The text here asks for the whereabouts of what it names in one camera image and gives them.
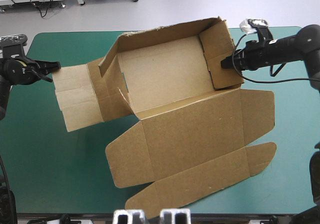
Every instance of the black cable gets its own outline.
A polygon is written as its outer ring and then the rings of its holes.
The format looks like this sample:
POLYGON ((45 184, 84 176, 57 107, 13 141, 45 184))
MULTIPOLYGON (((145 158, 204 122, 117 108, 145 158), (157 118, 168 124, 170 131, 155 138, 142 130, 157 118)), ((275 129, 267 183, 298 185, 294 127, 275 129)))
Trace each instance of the black cable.
POLYGON ((8 176, 7 176, 7 172, 6 172, 6 169, 5 169, 4 162, 2 161, 1 155, 0 155, 0 166, 1 166, 1 169, 2 169, 2 173, 3 173, 3 176, 4 176, 6 189, 7 189, 8 196, 9 196, 9 204, 10 204, 12 221, 13 221, 13 224, 16 224, 15 214, 14 214, 14 210, 15 210, 14 209, 14 202, 12 200, 12 196, 11 196, 11 192, 10 192, 10 185, 9 185, 9 181, 8 181, 8 176))
POLYGON ((252 83, 259 83, 259 84, 276 84, 276 83, 286 83, 286 82, 292 82, 292 81, 315 81, 315 82, 320 82, 320 79, 315 79, 315 78, 291 78, 291 79, 284 79, 284 80, 274 80, 274 81, 261 81, 261 80, 253 80, 250 78, 247 78, 241 74, 241 72, 238 70, 235 64, 235 52, 241 42, 241 40, 246 36, 247 34, 244 34, 243 36, 240 37, 238 40, 237 44, 235 45, 233 52, 232 52, 232 65, 233 68, 235 69, 236 73, 243 79, 252 82, 252 83))

